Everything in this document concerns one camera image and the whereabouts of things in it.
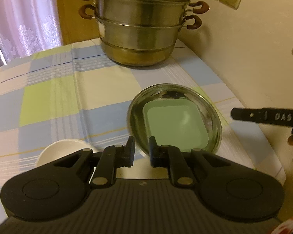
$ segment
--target white curtain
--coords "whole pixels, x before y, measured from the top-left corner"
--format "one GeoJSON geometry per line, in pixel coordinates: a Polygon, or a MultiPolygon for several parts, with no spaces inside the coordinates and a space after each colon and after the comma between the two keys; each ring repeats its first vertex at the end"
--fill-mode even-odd
{"type": "Polygon", "coordinates": [[[0,0],[0,49],[6,62],[60,45],[56,0],[0,0]]]}

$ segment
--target metal bolt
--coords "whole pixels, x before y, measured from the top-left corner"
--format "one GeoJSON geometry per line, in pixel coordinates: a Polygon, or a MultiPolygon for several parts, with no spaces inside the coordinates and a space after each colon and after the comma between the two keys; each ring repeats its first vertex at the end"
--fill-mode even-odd
{"type": "Polygon", "coordinates": [[[177,180],[180,185],[191,185],[193,183],[193,179],[190,177],[181,177],[177,180]]]}
{"type": "Polygon", "coordinates": [[[96,177],[92,180],[92,183],[98,186],[105,185],[108,182],[107,178],[104,177],[96,177]]]}

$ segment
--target finger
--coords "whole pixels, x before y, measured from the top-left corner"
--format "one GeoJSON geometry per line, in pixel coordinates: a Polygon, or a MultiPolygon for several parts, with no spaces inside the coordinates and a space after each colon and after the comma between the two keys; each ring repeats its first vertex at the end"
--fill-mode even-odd
{"type": "Polygon", "coordinates": [[[288,144],[293,146],[293,135],[288,138],[288,144]]]}

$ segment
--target ribbed surface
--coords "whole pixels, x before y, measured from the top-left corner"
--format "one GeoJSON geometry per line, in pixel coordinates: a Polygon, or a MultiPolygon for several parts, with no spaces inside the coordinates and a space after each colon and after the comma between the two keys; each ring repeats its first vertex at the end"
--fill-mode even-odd
{"type": "Polygon", "coordinates": [[[175,188],[166,179],[119,179],[110,188],[93,190],[68,216],[40,223],[10,218],[0,233],[267,234],[278,224],[275,219],[259,223],[222,219],[208,211],[193,191],[175,188]]]}

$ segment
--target metal bowl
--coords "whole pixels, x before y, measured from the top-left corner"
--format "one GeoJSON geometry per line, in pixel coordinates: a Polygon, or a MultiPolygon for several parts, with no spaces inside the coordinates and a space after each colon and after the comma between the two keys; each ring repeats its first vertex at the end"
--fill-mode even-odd
{"type": "Polygon", "coordinates": [[[216,153],[222,138],[222,126],[216,110],[197,92],[190,88],[171,83],[157,84],[144,89],[132,100],[129,106],[127,113],[128,129],[130,134],[135,137],[141,150],[149,154],[146,125],[142,113],[143,107],[146,103],[161,98],[185,98],[193,102],[200,112],[209,136],[208,144],[203,150],[216,153]]]}

